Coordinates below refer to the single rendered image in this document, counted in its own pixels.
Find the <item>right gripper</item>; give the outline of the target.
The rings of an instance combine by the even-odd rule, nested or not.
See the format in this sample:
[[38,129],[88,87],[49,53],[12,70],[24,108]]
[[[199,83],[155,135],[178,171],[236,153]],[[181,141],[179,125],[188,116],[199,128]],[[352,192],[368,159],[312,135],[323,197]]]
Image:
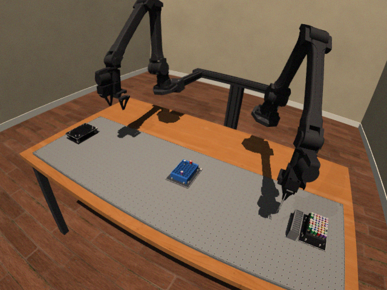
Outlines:
[[[117,82],[120,82],[120,81],[117,81]],[[113,99],[113,98],[117,98],[117,99],[119,100],[119,102],[120,102],[120,105],[121,105],[121,107],[122,107],[122,110],[124,110],[125,107],[126,107],[126,104],[127,104],[128,100],[129,100],[129,98],[130,98],[130,95],[123,95],[123,96],[121,96],[122,93],[124,93],[124,94],[127,93],[127,90],[121,89],[121,82],[120,82],[120,92],[118,92],[118,93],[116,93],[116,94],[115,94],[115,93],[109,92],[107,96],[110,95],[110,101],[108,100],[107,96],[106,96],[105,100],[108,102],[109,106],[112,106],[112,99]],[[123,100],[125,100],[124,107],[123,107]]]

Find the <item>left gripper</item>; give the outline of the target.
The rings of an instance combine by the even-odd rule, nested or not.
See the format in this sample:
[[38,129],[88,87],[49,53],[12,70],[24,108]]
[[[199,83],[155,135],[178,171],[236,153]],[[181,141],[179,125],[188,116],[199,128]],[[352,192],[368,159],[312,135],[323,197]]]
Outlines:
[[[291,163],[290,163],[290,165],[291,165],[294,169],[296,168],[296,167],[293,166]],[[285,186],[286,180],[283,180],[284,173],[285,173],[285,170],[284,170],[284,169],[280,169],[280,172],[279,172],[279,175],[278,175],[278,178],[277,178],[278,184],[282,186],[282,199],[283,199],[284,196],[285,196],[284,186]],[[303,181],[303,182],[302,182],[302,185],[299,186],[299,187],[302,188],[303,190],[305,190],[306,184],[307,184],[307,183],[306,183],[305,181]],[[286,200],[289,196],[290,196],[290,195],[287,194],[284,200]]]

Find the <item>white perforated base plate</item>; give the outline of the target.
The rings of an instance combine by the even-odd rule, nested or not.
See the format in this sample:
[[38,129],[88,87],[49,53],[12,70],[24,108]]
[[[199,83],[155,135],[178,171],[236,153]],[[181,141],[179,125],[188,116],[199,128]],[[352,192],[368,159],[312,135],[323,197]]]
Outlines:
[[[134,219],[251,276],[286,290],[345,290],[343,204],[302,189],[283,202],[277,180],[101,116],[88,124],[98,133],[82,143],[65,134],[33,155]],[[182,160],[202,168],[189,188],[165,180]],[[286,237],[295,209],[328,218],[326,251]]]

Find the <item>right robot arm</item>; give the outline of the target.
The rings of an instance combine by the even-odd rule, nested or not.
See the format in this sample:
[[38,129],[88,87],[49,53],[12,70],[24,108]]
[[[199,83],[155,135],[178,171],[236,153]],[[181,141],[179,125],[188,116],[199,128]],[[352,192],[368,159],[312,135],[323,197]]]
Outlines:
[[106,98],[109,92],[115,94],[120,92],[120,82],[117,82],[120,81],[120,70],[118,68],[121,68],[125,49],[147,11],[149,12],[151,31],[151,58],[149,59],[148,71],[150,74],[157,75],[157,84],[154,89],[170,90],[176,86],[176,83],[171,82],[169,78],[169,65],[163,55],[161,38],[162,7],[163,3],[159,0],[136,0],[130,17],[104,58],[106,68],[95,72],[99,96]]

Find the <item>blue grid rack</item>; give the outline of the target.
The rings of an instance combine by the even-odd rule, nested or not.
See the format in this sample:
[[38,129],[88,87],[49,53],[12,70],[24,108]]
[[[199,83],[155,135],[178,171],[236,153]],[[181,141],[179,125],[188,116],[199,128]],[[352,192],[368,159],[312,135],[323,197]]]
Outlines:
[[[198,169],[198,164],[192,163],[192,165],[190,165],[189,161],[186,160],[186,164],[184,165],[183,160],[171,172],[171,178],[173,178],[174,180],[180,181],[182,183],[185,182],[185,184],[187,184],[187,182],[190,181],[190,179],[196,173]],[[183,171],[183,176],[180,175],[181,171]]]

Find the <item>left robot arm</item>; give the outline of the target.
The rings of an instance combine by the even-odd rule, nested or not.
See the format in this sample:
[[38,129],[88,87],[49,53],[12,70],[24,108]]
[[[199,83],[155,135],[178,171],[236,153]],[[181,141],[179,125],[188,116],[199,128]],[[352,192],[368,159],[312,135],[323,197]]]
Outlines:
[[332,37],[327,31],[306,24],[301,24],[299,29],[298,41],[281,75],[275,83],[267,87],[264,103],[258,105],[255,111],[256,115],[276,122],[279,116],[278,106],[283,107],[287,104],[291,94],[288,87],[307,55],[304,108],[298,133],[293,142],[295,150],[290,161],[296,168],[288,163],[283,177],[283,180],[286,180],[284,191],[289,195],[297,193],[303,181],[313,182],[319,176],[320,162],[317,153],[324,144],[324,128],[322,128],[324,57],[332,50]]

